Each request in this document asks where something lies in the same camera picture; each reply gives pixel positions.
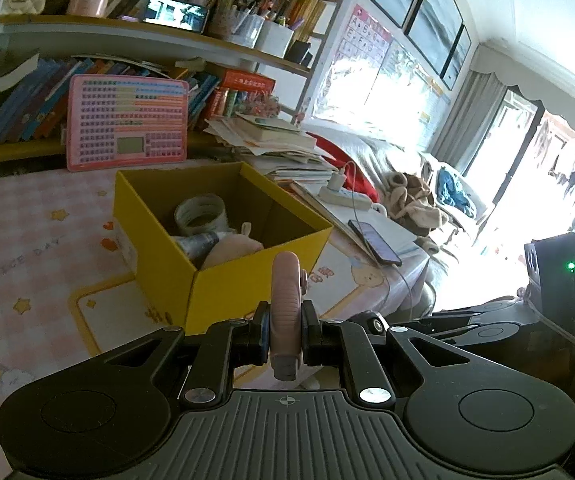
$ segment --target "pen holder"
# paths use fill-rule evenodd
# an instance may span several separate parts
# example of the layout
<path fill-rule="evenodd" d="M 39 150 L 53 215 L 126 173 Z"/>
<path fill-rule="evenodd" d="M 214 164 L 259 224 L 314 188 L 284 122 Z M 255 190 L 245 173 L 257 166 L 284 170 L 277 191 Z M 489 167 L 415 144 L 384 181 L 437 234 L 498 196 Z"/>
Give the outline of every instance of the pen holder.
<path fill-rule="evenodd" d="M 208 32 L 219 40 L 254 48 L 266 20 L 244 10 L 217 10 Z"/>
<path fill-rule="evenodd" d="M 279 23 L 265 20 L 263 27 L 261 27 L 255 49 L 265 52 L 266 54 L 283 57 L 286 54 L 292 36 L 294 36 L 294 30 L 283 27 L 279 25 Z"/>

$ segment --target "silver screw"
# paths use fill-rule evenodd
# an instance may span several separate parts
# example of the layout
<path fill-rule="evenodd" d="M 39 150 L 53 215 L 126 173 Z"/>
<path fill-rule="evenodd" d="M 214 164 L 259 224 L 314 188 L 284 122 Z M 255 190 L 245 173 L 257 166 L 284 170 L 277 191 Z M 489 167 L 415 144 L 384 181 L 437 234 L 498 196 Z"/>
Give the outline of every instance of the silver screw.
<path fill-rule="evenodd" d="M 359 397 L 361 400 L 369 402 L 370 404 L 381 404 L 382 402 L 386 402 L 386 400 L 390 400 L 392 395 L 383 388 L 366 388 L 361 391 Z"/>
<path fill-rule="evenodd" d="M 209 388 L 192 388 L 185 392 L 185 400 L 194 404 L 205 404 L 216 399 L 216 394 Z"/>

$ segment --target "smartphone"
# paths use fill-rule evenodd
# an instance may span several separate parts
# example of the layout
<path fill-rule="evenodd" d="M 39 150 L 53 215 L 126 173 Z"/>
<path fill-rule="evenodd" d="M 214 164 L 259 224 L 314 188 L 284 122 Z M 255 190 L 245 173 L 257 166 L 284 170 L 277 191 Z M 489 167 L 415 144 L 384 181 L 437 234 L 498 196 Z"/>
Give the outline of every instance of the smartphone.
<path fill-rule="evenodd" d="M 403 265 L 399 255 L 392 250 L 371 224 L 368 224 L 367 222 L 357 223 L 356 220 L 350 220 L 348 224 L 351 229 L 359 235 L 359 238 L 369 245 L 380 264 L 395 265 L 397 267 L 401 267 Z"/>
<path fill-rule="evenodd" d="M 208 10 L 194 4 L 174 0 L 150 0 L 143 21 L 167 27 L 203 32 Z"/>

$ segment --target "tape roll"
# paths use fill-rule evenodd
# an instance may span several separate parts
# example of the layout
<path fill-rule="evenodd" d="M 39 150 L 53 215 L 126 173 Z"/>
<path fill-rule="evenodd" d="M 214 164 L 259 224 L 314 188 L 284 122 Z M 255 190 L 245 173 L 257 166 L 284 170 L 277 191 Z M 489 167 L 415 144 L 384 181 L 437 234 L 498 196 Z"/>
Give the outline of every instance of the tape roll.
<path fill-rule="evenodd" d="M 202 217 L 208 220 L 200 225 L 190 225 Z M 183 236 L 210 231 L 230 231 L 226 205 L 218 195 L 208 193 L 181 202 L 174 210 L 174 221 Z"/>

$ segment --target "yellow box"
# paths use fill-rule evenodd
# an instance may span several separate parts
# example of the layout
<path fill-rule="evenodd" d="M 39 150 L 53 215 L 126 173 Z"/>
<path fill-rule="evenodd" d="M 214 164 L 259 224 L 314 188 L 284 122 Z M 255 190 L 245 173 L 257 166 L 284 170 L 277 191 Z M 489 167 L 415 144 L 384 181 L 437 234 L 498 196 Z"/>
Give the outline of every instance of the yellow box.
<path fill-rule="evenodd" d="M 251 222 L 250 237 L 265 249 L 197 270 L 170 235 L 179 234 L 176 206 L 203 193 L 223 199 L 230 227 Z M 281 251 L 295 253 L 310 272 L 331 232 L 330 222 L 242 162 L 118 171 L 114 217 L 117 240 L 146 297 L 188 334 L 269 300 L 272 261 Z"/>

